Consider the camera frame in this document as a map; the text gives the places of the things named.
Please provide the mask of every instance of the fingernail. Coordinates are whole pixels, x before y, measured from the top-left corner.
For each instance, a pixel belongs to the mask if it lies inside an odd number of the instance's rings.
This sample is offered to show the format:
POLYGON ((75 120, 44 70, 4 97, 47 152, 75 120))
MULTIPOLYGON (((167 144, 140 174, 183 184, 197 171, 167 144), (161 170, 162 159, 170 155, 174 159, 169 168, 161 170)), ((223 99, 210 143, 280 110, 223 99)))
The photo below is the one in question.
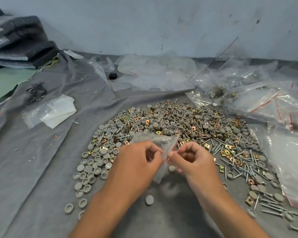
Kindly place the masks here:
POLYGON ((173 155, 173 151, 169 151, 169 152, 167 153, 168 158, 170 158, 172 155, 173 155))

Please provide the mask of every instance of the wall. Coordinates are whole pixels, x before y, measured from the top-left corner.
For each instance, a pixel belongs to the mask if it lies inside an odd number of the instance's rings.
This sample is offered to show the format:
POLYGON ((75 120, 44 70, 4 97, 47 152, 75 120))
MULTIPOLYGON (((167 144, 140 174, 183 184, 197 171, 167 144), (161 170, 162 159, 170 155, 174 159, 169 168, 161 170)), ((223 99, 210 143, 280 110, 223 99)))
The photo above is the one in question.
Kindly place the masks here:
POLYGON ((37 15, 60 48, 214 57, 238 36, 253 58, 298 60, 298 0, 0 0, 37 15))

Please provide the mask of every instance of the forearm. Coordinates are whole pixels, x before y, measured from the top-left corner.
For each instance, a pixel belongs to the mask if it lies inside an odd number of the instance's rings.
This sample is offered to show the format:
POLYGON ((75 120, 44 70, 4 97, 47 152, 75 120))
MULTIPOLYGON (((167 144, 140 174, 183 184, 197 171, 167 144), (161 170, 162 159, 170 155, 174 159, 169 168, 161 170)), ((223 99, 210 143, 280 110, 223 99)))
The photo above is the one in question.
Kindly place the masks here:
POLYGON ((109 237, 130 205, 126 199, 116 196, 113 192, 100 190, 92 198, 70 238, 109 237))
POLYGON ((226 191, 212 198, 199 198, 199 202, 226 238, 269 237, 266 232, 235 203, 226 191))

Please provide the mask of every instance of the gray fabric sheet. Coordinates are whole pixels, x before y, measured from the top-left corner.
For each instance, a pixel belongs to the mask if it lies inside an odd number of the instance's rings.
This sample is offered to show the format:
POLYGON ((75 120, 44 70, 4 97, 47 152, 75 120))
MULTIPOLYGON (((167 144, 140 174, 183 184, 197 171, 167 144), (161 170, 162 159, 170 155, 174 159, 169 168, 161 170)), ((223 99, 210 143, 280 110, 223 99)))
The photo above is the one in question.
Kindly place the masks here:
MULTIPOLYGON (((96 77, 86 60, 72 60, 62 53, 57 66, 21 84, 1 111, 0 237, 67 237, 77 224, 80 212, 72 175, 98 126, 132 106, 142 108, 167 98, 179 102, 188 100, 184 92, 139 93, 130 90, 116 93, 119 97, 116 98, 96 77), (45 82, 44 87, 48 90, 43 101, 61 94, 75 99, 77 113, 54 130, 42 123, 27 129, 20 116, 22 111, 40 105, 25 104, 25 90, 30 83, 40 81, 45 82), (64 213, 68 203, 75 206, 70 215, 64 213)), ((226 183, 234 200, 246 209, 244 201, 248 185, 245 180, 226 183)), ((87 199, 90 200, 103 184, 104 181, 97 178, 92 191, 86 195, 87 199)), ((284 220, 263 214, 260 209, 260 206, 256 209, 257 222, 271 237, 298 237, 297 232, 288 231, 284 220)), ((298 227, 298 218, 294 226, 298 227)), ((113 237, 128 238, 221 236, 185 178, 168 172, 159 185, 152 183, 132 205, 113 233, 113 237), (155 198, 150 207, 145 205, 145 197, 149 194, 155 198)))

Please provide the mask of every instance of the stack of folded cloth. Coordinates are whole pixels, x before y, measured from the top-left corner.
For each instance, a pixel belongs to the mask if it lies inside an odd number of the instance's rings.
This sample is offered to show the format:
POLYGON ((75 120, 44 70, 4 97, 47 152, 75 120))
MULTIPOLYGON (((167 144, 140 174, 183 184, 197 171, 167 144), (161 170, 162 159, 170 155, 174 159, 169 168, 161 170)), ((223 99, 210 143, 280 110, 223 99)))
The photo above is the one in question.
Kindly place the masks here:
POLYGON ((39 68, 58 52, 37 16, 5 15, 0 9, 0 67, 39 68))

